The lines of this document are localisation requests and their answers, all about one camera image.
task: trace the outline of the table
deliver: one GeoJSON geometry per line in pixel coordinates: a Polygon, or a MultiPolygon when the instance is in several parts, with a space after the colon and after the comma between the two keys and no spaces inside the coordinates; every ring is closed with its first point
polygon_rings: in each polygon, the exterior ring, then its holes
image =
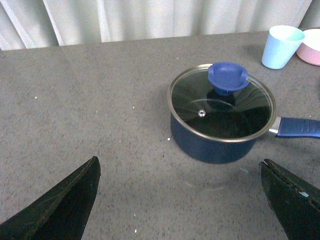
{"type": "Polygon", "coordinates": [[[92,156],[101,178],[82,239],[285,240],[259,162],[320,188],[319,140],[264,135],[244,158],[194,160],[171,136],[167,90],[184,70],[234,62],[283,117],[320,119],[320,68],[261,64],[268,32],[0,52],[0,222],[92,156]]]}

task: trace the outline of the glass lid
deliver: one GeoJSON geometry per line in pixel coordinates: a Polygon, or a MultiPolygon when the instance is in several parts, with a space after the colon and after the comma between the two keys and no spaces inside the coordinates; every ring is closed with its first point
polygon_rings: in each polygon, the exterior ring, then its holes
{"type": "Polygon", "coordinates": [[[171,112],[196,133],[212,138],[230,140],[260,135],[273,124],[276,103],[261,82],[250,75],[247,81],[245,88],[222,96],[209,82],[207,67],[193,68],[171,84],[171,112]]]}

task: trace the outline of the white curtain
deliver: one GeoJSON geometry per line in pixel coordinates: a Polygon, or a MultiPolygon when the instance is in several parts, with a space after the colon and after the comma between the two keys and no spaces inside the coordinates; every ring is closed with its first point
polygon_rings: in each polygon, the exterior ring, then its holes
{"type": "Polygon", "coordinates": [[[319,2],[0,0],[0,48],[266,31],[275,25],[299,27],[305,15],[304,27],[319,27],[319,2]]]}

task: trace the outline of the saucepan handle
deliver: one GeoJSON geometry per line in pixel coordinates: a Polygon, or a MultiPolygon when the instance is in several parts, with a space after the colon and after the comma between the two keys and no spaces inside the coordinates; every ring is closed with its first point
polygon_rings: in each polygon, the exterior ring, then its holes
{"type": "Polygon", "coordinates": [[[279,138],[320,138],[320,121],[281,117],[276,136],[279,138]]]}

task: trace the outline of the saucepan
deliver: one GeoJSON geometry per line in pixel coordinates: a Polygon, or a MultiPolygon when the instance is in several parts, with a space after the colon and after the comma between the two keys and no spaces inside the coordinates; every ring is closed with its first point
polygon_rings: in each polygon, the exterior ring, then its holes
{"type": "Polygon", "coordinates": [[[240,71],[242,80],[228,89],[210,80],[212,67],[182,72],[167,92],[173,139],[189,156],[213,164],[234,162],[267,132],[278,138],[320,138],[320,121],[278,116],[274,96],[255,77],[240,71]]]}

